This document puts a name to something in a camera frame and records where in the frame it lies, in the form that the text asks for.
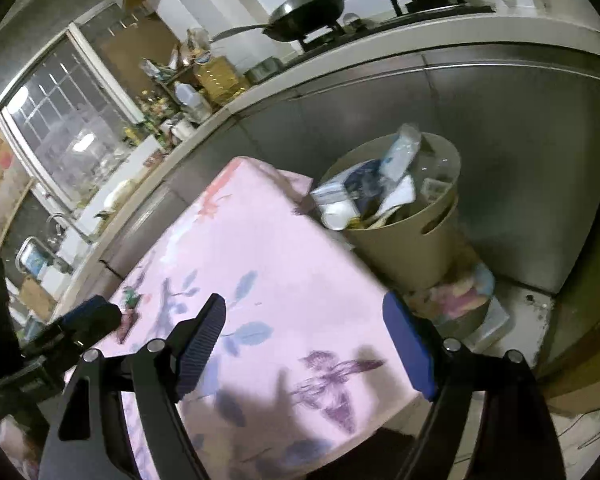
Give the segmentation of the green red snack wrapper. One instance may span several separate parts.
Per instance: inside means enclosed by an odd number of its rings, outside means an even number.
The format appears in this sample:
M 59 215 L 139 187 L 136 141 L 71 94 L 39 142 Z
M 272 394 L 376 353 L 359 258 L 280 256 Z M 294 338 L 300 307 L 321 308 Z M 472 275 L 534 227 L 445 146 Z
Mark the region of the green red snack wrapper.
M 142 295 L 134 287 L 125 286 L 122 292 L 122 299 L 125 310 L 134 310 L 142 299 Z

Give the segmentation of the white paper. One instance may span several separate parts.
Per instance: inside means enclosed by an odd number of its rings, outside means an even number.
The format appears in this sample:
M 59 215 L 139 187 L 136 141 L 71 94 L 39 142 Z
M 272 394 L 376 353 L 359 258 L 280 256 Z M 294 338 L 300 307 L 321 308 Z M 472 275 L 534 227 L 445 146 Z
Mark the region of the white paper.
M 376 228 L 376 226 L 383 226 L 392 214 L 401 207 L 414 203 L 415 200 L 416 190 L 414 179 L 410 174 L 407 174 L 381 202 L 378 211 L 366 221 L 366 226 L 369 229 Z

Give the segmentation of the white blue milk carton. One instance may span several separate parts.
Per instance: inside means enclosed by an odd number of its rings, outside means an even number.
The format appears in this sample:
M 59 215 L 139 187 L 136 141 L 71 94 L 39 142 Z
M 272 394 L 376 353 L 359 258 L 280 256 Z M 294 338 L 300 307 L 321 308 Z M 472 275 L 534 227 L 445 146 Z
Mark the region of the white blue milk carton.
M 342 231 L 377 211 L 384 195 L 379 168 L 379 159 L 359 162 L 314 188 L 311 196 L 327 229 Z

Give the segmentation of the white tissue packet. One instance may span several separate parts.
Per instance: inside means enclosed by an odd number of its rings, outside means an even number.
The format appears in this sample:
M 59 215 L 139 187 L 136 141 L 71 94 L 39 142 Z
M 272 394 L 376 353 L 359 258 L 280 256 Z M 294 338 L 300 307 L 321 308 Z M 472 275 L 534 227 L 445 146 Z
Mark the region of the white tissue packet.
M 379 172 L 382 177 L 389 182 L 399 183 L 418 154 L 421 145 L 422 133 L 419 128 L 403 124 L 380 163 Z

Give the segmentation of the beige trash bin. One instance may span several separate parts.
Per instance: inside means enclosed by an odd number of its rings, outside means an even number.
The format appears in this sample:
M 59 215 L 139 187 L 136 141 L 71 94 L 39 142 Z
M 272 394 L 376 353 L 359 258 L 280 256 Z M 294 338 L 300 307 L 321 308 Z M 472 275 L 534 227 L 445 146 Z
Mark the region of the beige trash bin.
M 404 174 L 414 179 L 414 203 L 401 207 L 383 226 L 369 229 L 366 221 L 371 214 L 341 231 L 365 262 L 404 292 L 434 286 L 454 259 L 460 153 L 442 136 L 421 133 L 420 150 Z M 337 160 L 315 188 L 359 162 L 381 162 L 395 137 L 396 133 L 382 136 L 350 151 Z M 399 183 L 380 176 L 382 202 Z

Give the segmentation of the chrome kitchen faucet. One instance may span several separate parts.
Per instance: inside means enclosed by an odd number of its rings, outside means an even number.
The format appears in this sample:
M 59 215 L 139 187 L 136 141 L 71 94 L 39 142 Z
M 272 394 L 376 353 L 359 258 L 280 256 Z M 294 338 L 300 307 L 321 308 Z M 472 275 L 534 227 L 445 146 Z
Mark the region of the chrome kitchen faucet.
M 55 252 L 60 248 L 84 249 L 93 245 L 92 238 L 85 234 L 68 214 L 51 214 L 45 221 L 45 239 Z

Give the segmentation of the barred kitchen window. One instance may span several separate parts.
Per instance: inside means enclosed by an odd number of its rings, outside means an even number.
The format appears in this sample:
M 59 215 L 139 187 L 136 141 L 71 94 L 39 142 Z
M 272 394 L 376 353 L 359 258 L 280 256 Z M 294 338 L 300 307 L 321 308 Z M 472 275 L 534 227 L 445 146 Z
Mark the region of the barred kitchen window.
M 144 61 L 166 62 L 176 38 L 146 6 L 106 6 L 42 46 L 0 39 L 0 116 L 62 206 L 85 206 L 134 148 L 160 138 Z

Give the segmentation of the wooden cutting board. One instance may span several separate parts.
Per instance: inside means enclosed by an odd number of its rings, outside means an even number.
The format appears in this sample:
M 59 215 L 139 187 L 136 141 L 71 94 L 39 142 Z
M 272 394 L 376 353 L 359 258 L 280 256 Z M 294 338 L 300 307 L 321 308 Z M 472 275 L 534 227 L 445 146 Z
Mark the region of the wooden cutting board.
M 31 275 L 24 277 L 18 297 L 41 321 L 48 322 L 52 317 L 56 300 Z

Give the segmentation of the pink floral tablecloth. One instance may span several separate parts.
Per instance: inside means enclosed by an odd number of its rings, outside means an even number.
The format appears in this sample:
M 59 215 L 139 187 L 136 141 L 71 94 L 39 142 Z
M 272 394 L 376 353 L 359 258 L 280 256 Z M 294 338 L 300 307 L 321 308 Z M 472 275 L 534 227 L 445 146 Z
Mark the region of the pink floral tablecloth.
M 419 400 L 382 318 L 386 289 L 343 244 L 299 214 L 311 181 L 232 159 L 140 259 L 142 295 L 124 339 L 140 350 L 226 302 L 220 338 L 178 410 L 215 479 L 294 479 L 351 451 Z

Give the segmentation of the blue detergent bottle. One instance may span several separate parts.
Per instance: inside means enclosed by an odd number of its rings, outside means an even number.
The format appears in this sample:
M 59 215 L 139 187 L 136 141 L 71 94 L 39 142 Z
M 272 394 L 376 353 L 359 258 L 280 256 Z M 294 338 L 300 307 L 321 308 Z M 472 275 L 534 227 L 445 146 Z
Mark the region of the blue detergent bottle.
M 37 247 L 28 247 L 21 257 L 21 263 L 32 278 L 38 281 L 42 278 L 48 267 L 46 255 Z

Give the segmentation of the white plastic jug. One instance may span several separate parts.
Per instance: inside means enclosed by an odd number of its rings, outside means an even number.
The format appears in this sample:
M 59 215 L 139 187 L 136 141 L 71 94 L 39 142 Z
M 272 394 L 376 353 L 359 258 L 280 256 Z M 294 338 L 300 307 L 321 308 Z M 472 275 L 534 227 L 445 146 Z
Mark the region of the white plastic jug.
M 186 114 L 193 122 L 202 124 L 213 115 L 209 102 L 190 84 L 174 82 L 176 98 L 186 110 Z

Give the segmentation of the yellow cooking oil jug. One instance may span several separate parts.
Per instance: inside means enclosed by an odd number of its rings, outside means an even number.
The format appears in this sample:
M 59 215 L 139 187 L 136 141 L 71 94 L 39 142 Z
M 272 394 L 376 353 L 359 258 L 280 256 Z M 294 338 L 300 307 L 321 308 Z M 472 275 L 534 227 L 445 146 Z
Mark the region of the yellow cooking oil jug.
M 219 106 L 225 106 L 250 89 L 248 79 L 224 55 L 197 58 L 194 73 L 210 99 Z

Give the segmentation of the steel wok with lid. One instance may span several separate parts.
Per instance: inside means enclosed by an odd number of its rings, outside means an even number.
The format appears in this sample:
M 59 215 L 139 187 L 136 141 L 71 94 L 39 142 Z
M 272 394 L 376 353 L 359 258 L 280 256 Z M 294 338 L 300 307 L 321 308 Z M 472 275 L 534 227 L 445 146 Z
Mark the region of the steel wok with lid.
M 323 28 L 340 30 L 338 23 L 343 14 L 344 0 L 285 0 L 264 24 L 233 27 L 212 37 L 218 42 L 250 30 L 278 42 L 302 42 L 312 32 Z

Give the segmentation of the black gas stove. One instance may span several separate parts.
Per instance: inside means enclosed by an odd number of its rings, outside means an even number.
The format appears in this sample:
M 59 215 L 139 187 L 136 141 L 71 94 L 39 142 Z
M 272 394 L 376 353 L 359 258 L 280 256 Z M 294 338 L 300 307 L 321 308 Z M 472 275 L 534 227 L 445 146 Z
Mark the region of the black gas stove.
M 470 14 L 493 13 L 494 5 L 480 0 L 390 0 L 392 10 L 373 18 L 360 18 L 358 14 L 342 16 L 338 28 L 327 27 L 311 40 L 300 42 L 301 52 L 283 60 L 285 68 L 291 68 L 329 50 L 350 42 L 385 32 L 386 30 L 414 25 L 442 18 L 455 18 Z

